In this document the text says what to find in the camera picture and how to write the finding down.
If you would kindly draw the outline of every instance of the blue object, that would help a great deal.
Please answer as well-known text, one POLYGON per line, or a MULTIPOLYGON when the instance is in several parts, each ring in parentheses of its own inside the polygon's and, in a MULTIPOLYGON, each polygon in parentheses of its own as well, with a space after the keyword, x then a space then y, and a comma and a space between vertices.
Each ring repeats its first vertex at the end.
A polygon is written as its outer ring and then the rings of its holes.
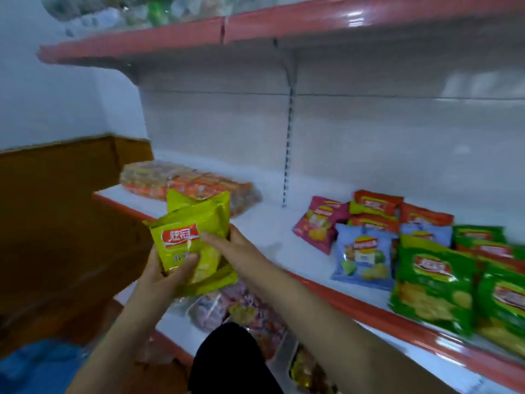
POLYGON ((407 223, 401 224, 401 233, 414 235, 423 239, 428 239, 439 245, 450 247, 452 243, 452 227, 436 227, 428 224, 407 223))
POLYGON ((47 339, 0 360, 0 394, 63 394, 82 366, 81 346, 47 339))
POLYGON ((392 290, 392 239, 397 235, 365 226, 336 224, 337 267, 331 279, 392 290))

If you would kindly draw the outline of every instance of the blue chip bag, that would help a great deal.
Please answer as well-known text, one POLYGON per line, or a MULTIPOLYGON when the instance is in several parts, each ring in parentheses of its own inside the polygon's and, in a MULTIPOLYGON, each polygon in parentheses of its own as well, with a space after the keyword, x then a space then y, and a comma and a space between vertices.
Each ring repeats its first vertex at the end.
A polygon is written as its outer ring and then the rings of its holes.
POLYGON ((436 227, 428 224, 407 223, 401 224, 401 233, 428 239, 438 245, 450 247, 452 244, 452 227, 436 227))
POLYGON ((337 268, 331 279, 375 287, 394 287, 390 248, 397 235, 364 226, 336 224, 337 268))

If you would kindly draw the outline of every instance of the lower shelf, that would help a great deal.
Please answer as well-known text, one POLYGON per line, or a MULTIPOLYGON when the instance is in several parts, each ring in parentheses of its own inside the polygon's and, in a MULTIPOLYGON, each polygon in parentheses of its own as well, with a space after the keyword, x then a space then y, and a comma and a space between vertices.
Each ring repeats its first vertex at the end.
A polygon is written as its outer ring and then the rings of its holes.
MULTIPOLYGON (((141 219, 157 219, 167 210, 165 202, 133 195, 120 185, 96 192, 94 196, 141 219)), ((303 213, 301 210, 262 203, 232 222, 267 258, 291 273, 333 307, 360 323, 394 339, 430 351, 452 364, 464 366, 513 390, 525 392, 525 362, 519 357, 481 337, 465 342, 452 337, 448 332, 440 332, 434 327, 400 317, 388 309, 390 293, 387 291, 330 280, 336 259, 308 245, 291 231, 291 227, 303 213)), ((203 333, 196 328, 188 329, 178 331, 177 337, 168 338, 189 354, 194 354, 204 337, 198 341, 194 336, 203 333)))

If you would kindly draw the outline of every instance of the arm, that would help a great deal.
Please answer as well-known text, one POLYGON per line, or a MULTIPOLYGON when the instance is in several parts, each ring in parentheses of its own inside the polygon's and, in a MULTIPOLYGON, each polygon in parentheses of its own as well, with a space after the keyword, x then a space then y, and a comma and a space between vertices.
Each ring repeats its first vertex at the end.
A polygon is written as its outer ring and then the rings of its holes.
POLYGON ((270 262, 230 225, 230 241, 201 237, 281 315, 339 389, 350 393, 455 392, 390 344, 336 311, 270 262))
POLYGON ((198 256, 192 255, 168 277, 163 277, 155 246, 133 294, 114 325, 76 374, 66 394, 110 394, 119 391, 138 349, 173 300, 174 289, 191 276, 198 256))

